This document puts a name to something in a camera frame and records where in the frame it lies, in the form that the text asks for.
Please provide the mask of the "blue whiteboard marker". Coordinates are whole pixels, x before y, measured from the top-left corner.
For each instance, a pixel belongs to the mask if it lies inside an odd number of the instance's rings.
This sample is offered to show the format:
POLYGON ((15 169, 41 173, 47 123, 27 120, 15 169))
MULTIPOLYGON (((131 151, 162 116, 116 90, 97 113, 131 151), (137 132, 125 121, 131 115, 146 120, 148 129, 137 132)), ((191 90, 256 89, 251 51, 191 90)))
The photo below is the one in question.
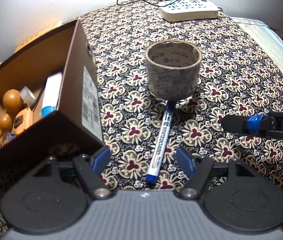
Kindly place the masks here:
POLYGON ((167 147, 171 124, 173 122, 175 107, 175 101, 168 101, 165 107, 160 132, 158 134, 153 156, 146 174, 146 182, 149 184, 155 184, 159 176, 161 164, 167 147))

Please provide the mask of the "white tube blue cap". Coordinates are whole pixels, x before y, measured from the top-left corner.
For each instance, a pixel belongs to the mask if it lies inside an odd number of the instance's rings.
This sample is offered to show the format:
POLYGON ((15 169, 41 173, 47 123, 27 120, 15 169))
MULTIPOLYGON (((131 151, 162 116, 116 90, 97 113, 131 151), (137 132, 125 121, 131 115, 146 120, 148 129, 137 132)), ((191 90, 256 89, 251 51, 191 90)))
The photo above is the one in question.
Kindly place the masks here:
POLYGON ((62 75, 62 72, 58 72, 49 76, 46 80, 41 109, 42 118, 53 112, 57 107, 62 75))

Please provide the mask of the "large printed tape roll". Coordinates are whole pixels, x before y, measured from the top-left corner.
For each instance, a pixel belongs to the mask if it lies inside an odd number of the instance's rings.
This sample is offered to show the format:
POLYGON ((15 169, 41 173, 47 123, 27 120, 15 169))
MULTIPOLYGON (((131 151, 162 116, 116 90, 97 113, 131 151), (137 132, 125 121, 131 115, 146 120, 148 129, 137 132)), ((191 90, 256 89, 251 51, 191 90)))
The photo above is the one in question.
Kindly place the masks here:
POLYGON ((154 96, 183 100, 197 89, 202 53, 190 42, 168 39, 151 44, 145 52, 148 88, 154 96))

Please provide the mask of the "brown cardboard box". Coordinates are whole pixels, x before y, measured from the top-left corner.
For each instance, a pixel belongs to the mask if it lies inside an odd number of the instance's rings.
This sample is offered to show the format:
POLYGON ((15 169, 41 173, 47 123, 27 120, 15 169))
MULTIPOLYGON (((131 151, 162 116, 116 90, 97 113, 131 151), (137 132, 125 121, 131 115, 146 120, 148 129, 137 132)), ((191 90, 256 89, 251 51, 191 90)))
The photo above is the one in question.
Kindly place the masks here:
POLYGON ((104 145, 97 67, 80 21, 44 34, 0 65, 0 116, 4 94, 24 87, 38 100, 33 123, 0 146, 0 165, 41 161, 60 144, 88 155, 104 145))

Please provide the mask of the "floral patterned tablecloth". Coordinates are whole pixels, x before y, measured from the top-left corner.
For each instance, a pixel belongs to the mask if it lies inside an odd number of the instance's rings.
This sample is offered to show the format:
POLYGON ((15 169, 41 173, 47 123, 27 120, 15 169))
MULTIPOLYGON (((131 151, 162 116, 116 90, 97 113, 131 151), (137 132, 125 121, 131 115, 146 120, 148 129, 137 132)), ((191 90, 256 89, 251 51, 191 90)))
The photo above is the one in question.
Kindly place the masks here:
POLYGON ((283 142, 221 127, 226 114, 283 110, 283 74, 262 48, 224 13, 216 20, 168 23, 136 2, 89 12, 80 21, 97 60, 99 133, 112 151, 101 178, 119 194, 90 209, 86 224, 53 239, 283 239, 282 229, 261 235, 227 231, 198 205, 173 195, 186 178, 174 160, 178 146, 216 161, 239 157, 283 190, 283 142), (146 169, 164 102, 148 90, 143 54, 165 38, 197 45, 203 63, 197 91, 177 104, 156 188, 150 191, 146 169))

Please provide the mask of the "orange tape measure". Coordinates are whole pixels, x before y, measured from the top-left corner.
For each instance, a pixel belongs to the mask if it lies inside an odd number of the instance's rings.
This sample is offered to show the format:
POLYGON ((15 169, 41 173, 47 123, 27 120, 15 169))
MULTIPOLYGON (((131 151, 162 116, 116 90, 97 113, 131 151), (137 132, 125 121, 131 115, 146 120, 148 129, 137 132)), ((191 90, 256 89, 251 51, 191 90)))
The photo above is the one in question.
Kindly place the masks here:
POLYGON ((15 135, 20 135, 33 124, 33 111, 30 107, 21 110, 15 117, 13 122, 13 130, 15 135))

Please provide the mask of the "light green folded cloth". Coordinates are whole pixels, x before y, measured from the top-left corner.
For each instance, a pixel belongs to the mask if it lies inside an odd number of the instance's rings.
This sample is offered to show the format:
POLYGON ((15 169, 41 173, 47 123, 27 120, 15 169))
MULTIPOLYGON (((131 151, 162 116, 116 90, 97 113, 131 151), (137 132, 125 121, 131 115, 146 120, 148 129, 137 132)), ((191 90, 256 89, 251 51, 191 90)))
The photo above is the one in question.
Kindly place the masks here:
POLYGON ((283 74, 283 41, 269 25, 250 18, 231 17, 263 48, 283 74))

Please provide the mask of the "small clear tape roll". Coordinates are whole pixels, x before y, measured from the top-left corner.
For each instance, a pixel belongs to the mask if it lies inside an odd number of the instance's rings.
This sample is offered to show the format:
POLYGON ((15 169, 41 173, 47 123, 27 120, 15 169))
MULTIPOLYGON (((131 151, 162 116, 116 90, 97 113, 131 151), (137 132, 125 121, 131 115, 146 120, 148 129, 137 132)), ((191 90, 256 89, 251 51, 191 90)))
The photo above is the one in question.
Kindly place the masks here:
POLYGON ((24 104, 26 104, 30 109, 32 109, 36 102, 36 98, 31 92, 31 90, 28 87, 24 86, 19 92, 19 94, 24 104))

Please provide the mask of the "brown gourd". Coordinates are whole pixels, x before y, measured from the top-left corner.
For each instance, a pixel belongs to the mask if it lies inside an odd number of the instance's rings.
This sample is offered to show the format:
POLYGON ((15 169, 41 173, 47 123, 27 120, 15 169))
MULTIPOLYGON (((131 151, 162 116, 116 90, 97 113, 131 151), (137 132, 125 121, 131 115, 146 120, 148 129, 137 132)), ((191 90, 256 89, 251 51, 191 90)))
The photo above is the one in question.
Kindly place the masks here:
POLYGON ((8 90, 3 96, 5 113, 0 116, 0 139, 4 133, 10 133, 16 115, 22 110, 24 101, 16 89, 8 90))

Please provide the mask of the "white power strip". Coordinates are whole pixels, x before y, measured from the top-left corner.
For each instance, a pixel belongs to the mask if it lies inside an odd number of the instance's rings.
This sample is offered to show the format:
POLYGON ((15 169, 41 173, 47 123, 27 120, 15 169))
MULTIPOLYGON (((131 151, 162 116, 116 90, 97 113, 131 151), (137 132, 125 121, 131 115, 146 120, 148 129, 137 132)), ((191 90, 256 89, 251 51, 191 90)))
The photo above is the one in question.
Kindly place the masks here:
POLYGON ((215 19, 219 8, 208 0, 174 0, 158 4, 160 14, 168 22, 215 19))

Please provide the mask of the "yellow book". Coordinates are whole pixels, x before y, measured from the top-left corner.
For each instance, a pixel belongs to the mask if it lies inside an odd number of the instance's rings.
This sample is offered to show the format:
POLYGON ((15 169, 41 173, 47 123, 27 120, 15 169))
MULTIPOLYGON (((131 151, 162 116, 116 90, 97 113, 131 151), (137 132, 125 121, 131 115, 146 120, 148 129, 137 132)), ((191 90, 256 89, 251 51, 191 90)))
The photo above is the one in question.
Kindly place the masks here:
POLYGON ((17 51, 21 50, 22 48, 24 48, 26 45, 28 45, 29 43, 31 43, 32 41, 36 40, 37 38, 43 36, 44 34, 60 27, 62 25, 62 21, 57 21, 47 27, 45 27, 44 29, 38 31, 37 33, 33 34, 32 36, 28 37, 25 41, 23 41, 21 44, 19 44, 17 46, 17 48, 15 49, 14 53, 16 53, 17 51))

